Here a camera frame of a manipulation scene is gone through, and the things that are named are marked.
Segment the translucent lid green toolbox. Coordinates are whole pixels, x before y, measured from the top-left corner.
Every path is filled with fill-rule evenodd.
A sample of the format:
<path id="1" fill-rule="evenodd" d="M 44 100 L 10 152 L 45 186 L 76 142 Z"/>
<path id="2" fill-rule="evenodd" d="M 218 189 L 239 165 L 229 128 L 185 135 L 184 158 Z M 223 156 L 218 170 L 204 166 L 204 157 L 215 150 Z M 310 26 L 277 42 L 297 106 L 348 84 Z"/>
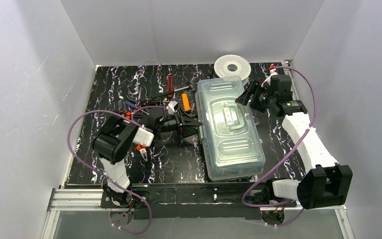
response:
<path id="1" fill-rule="evenodd" d="M 235 102 L 243 92 L 239 77 L 197 84 L 199 138 L 211 181 L 250 178 L 263 172 L 266 157 L 251 109 Z"/>

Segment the orange black needle-nose pliers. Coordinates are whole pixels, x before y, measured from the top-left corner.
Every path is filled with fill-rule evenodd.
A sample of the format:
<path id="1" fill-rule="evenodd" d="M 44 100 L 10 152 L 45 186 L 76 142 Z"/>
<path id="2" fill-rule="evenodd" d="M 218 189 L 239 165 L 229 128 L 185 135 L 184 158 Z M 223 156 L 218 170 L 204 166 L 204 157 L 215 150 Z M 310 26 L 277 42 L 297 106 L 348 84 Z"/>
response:
<path id="1" fill-rule="evenodd" d="M 133 112 L 130 112 L 130 111 L 119 111 L 118 113 L 120 113 L 121 115 L 123 115 L 124 117 L 126 117 L 129 120 L 133 120 L 133 117 L 132 117 Z"/>

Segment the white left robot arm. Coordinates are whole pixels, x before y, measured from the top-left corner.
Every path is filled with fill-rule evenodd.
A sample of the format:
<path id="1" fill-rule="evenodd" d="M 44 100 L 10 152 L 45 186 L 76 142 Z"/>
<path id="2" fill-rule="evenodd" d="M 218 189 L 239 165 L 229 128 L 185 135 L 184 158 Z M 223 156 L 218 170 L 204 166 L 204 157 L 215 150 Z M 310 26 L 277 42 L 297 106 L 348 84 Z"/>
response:
<path id="1" fill-rule="evenodd" d="M 122 208 L 131 205 L 133 197 L 125 190 L 130 188 L 124 159 L 136 146 L 142 158 L 148 161 L 147 148 L 160 139 L 162 133 L 178 132 L 183 138 L 198 134 L 201 123 L 195 116 L 177 107 L 143 107 L 141 122 L 135 121 L 135 114 L 118 118 L 111 116 L 92 141 L 92 148 L 103 164 L 107 183 L 102 187 L 109 200 Z"/>

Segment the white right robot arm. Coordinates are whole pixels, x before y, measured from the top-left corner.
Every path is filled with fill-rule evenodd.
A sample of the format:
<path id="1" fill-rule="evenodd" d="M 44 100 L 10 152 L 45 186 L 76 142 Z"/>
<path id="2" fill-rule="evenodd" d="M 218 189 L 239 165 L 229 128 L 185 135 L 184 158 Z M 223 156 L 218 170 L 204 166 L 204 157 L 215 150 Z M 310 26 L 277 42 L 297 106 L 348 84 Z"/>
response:
<path id="1" fill-rule="evenodd" d="M 207 174 L 212 181 L 247 178 L 263 172 L 266 161 L 251 110 L 283 117 L 304 167 L 302 180 L 271 179 L 262 191 L 265 201 L 299 201 L 304 209 L 343 205 L 353 172 L 328 152 L 312 126 L 306 107 L 292 97 L 288 75 L 245 88 L 239 77 L 199 81 L 195 94 L 198 126 Z"/>

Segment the orange black cutting pliers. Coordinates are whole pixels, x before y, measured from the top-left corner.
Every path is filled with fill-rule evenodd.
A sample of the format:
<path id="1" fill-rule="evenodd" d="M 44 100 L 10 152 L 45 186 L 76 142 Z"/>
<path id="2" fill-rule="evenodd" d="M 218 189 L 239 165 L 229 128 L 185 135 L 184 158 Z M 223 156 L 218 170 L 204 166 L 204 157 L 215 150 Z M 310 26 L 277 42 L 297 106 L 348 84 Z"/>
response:
<path id="1" fill-rule="evenodd" d="M 141 157 L 145 162 L 148 162 L 148 152 L 147 147 L 143 145 L 137 144 L 135 149 L 140 153 Z"/>

